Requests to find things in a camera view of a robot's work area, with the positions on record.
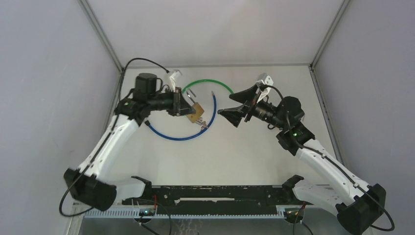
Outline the large brass padlock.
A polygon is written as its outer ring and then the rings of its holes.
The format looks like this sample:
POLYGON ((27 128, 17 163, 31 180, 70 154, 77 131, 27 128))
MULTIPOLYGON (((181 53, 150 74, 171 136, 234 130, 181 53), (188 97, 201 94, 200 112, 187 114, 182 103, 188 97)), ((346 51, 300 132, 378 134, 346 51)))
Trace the large brass padlock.
POLYGON ((196 97, 195 93, 191 90, 188 89, 186 91, 186 94, 188 96, 188 98, 191 100, 192 107, 195 108, 196 113, 192 114, 192 115, 187 115, 187 118, 192 122, 192 123, 196 123, 197 120, 203 120, 202 115, 204 113, 204 109, 202 108, 202 106, 196 102, 194 100, 194 98, 196 97))

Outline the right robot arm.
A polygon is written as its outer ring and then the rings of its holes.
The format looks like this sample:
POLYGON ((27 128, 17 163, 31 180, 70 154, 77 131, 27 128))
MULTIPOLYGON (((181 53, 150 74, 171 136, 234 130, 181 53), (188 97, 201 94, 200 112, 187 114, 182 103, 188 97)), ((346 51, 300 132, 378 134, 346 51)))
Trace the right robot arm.
POLYGON ((336 216, 350 234, 363 234, 386 214, 386 190, 356 176, 322 146, 302 123, 304 111, 298 98, 282 96, 277 106, 264 101, 262 95, 272 89, 271 85, 255 84, 231 94, 230 99, 240 106, 220 109, 218 114, 235 127, 257 118, 278 128, 281 147, 308 164, 329 184, 329 188, 317 186, 295 175, 283 184, 283 199, 290 204, 299 200, 311 203, 336 216))

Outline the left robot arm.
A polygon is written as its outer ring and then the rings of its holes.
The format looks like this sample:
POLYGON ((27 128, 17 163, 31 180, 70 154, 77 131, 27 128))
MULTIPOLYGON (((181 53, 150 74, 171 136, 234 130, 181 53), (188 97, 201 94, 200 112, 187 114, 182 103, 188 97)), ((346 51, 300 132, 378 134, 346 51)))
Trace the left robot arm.
POLYGON ((173 117, 195 113, 185 100, 177 80, 179 70, 167 73, 170 88, 157 90, 158 77, 140 73, 135 86, 119 101, 111 122, 90 155, 76 169, 67 169, 64 180, 68 186, 65 195, 93 209, 108 210, 115 202, 135 198, 141 204, 153 198, 151 182, 138 176, 113 181, 109 178, 120 151, 128 139, 144 124, 152 111, 167 111, 173 117))

